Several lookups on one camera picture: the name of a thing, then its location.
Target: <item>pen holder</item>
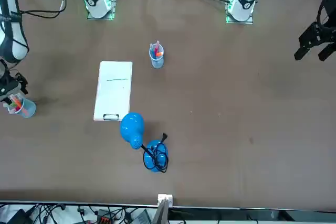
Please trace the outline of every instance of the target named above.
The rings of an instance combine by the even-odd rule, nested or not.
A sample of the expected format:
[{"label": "pen holder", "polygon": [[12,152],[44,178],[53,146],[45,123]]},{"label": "pen holder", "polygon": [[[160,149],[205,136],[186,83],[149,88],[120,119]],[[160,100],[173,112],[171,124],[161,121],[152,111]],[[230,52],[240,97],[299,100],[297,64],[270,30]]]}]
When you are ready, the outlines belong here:
[{"label": "pen holder", "polygon": [[36,105],[31,100],[22,97],[21,100],[21,108],[18,111],[15,111],[15,109],[11,109],[9,106],[7,107],[7,110],[10,114],[17,114],[22,116],[23,118],[30,118],[35,114],[36,111]]},{"label": "pen holder", "polygon": [[149,47],[149,57],[151,57],[153,68],[162,68],[163,63],[164,63],[164,59],[163,59],[164,50],[161,44],[159,44],[158,52],[161,52],[162,55],[157,58],[156,55],[154,55],[153,50],[151,50],[151,47]]}]

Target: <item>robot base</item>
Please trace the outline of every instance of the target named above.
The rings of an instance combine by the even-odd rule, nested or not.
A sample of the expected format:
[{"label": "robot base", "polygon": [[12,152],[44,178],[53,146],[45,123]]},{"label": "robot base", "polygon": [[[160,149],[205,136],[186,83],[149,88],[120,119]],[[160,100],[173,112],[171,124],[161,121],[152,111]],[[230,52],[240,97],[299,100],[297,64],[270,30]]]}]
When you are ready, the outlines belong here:
[{"label": "robot base", "polygon": [[[158,146],[159,143],[160,143],[159,140],[153,140],[153,141],[151,141],[147,145],[147,149],[151,153],[153,153],[153,150],[155,150],[157,148],[157,151],[165,153],[167,155],[167,157],[168,157],[168,149],[167,149],[167,147],[163,143],[161,143]],[[153,162],[152,157],[147,152],[144,153],[143,161],[144,161],[146,167],[148,167],[148,168],[152,168],[153,167],[153,169],[151,169],[152,172],[155,172],[155,173],[159,172],[159,170],[154,166],[154,162]],[[157,161],[158,161],[158,164],[163,167],[167,163],[166,156],[163,155],[163,154],[159,154]]]},{"label": "robot base", "polygon": [[240,21],[237,21],[234,18],[232,18],[232,16],[229,14],[228,10],[231,8],[232,2],[234,0],[229,0],[229,1],[230,1],[230,4],[225,3],[225,22],[227,24],[232,24],[232,23],[253,24],[253,17],[252,17],[253,9],[252,9],[251,16],[249,17],[249,19],[244,21],[244,22],[240,22]]},{"label": "robot base", "polygon": [[117,0],[107,0],[108,5],[112,6],[111,10],[108,11],[102,18],[94,18],[88,11],[88,20],[114,20]]}]

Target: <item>marker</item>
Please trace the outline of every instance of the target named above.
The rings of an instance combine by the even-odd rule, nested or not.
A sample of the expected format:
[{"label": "marker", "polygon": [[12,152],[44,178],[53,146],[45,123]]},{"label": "marker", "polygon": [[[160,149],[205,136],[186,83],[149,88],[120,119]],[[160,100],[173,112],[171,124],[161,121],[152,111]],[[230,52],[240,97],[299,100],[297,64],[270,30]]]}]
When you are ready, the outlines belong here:
[{"label": "marker", "polygon": [[155,50],[154,50],[154,55],[156,55],[156,53],[158,52],[158,50],[159,50],[159,45],[160,45],[160,42],[157,40],[157,41],[156,41]]},{"label": "marker", "polygon": [[154,49],[154,46],[152,43],[150,43],[150,47],[151,47],[151,55],[152,55],[152,58],[155,59],[155,49]]}]

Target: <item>black cable bundle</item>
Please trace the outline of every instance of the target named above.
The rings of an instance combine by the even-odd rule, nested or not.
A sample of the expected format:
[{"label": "black cable bundle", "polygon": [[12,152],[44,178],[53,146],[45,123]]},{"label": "black cable bundle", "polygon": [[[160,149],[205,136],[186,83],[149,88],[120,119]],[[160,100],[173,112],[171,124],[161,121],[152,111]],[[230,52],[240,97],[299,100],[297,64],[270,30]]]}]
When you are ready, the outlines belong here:
[{"label": "black cable bundle", "polygon": [[[39,18],[56,18],[56,17],[58,17],[58,15],[60,13],[64,12],[64,10],[66,8],[67,8],[67,0],[62,0],[60,10],[20,10],[20,13],[36,16],[36,17],[39,17]],[[52,13],[52,14],[56,14],[56,15],[54,15],[54,16],[43,16],[43,15],[35,14],[35,13],[50,13],[50,14]]]},{"label": "black cable bundle", "polygon": [[[167,134],[163,133],[162,134],[162,139],[161,139],[161,142],[156,146],[155,149],[151,150],[152,152],[150,152],[144,145],[141,146],[141,148],[144,149],[144,153],[143,153],[143,164],[144,166],[148,169],[148,170],[152,170],[154,168],[158,169],[159,172],[162,172],[162,173],[165,173],[167,171],[167,168],[168,168],[168,156],[165,152],[161,152],[158,147],[160,145],[163,145],[163,142],[167,139]],[[148,155],[150,155],[150,157],[153,159],[153,164],[154,166],[153,167],[147,167],[146,166],[146,163],[145,163],[145,153],[147,153]],[[160,155],[163,155],[165,157],[165,164],[163,166],[159,165],[159,156]]]}]

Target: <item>brown tabletop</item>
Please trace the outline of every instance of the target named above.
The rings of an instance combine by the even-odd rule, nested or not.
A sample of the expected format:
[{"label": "brown tabletop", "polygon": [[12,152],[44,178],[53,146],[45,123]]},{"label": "brown tabletop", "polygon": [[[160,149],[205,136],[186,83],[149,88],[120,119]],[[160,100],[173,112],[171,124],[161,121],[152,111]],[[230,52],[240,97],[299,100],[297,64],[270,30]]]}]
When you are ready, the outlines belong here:
[{"label": "brown tabletop", "polygon": [[[321,0],[258,1],[253,25],[225,24],[213,0],[118,0],[111,22],[87,21],[81,0],[57,19],[25,16],[17,69],[37,111],[0,112],[0,197],[336,210],[336,57],[293,57]],[[157,39],[160,70],[148,56]],[[133,62],[131,111],[145,144],[168,134],[166,174],[145,169],[119,123],[93,121],[103,60]]]}]

